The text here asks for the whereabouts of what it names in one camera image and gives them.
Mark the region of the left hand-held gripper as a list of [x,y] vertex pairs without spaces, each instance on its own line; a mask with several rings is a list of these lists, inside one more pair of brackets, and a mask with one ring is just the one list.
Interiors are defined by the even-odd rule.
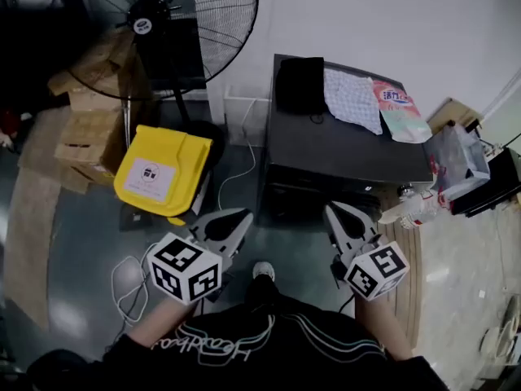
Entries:
[[215,301],[228,257],[243,246],[253,213],[246,208],[206,213],[184,233],[167,233],[147,253],[153,285],[183,305]]

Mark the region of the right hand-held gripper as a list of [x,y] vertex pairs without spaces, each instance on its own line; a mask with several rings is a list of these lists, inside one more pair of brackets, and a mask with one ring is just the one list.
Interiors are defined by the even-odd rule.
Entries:
[[[324,208],[331,244],[337,249],[332,263],[336,280],[372,301],[394,288],[409,272],[409,263],[396,241],[378,234],[370,216],[350,204],[331,201]],[[361,246],[346,253],[346,246]]]

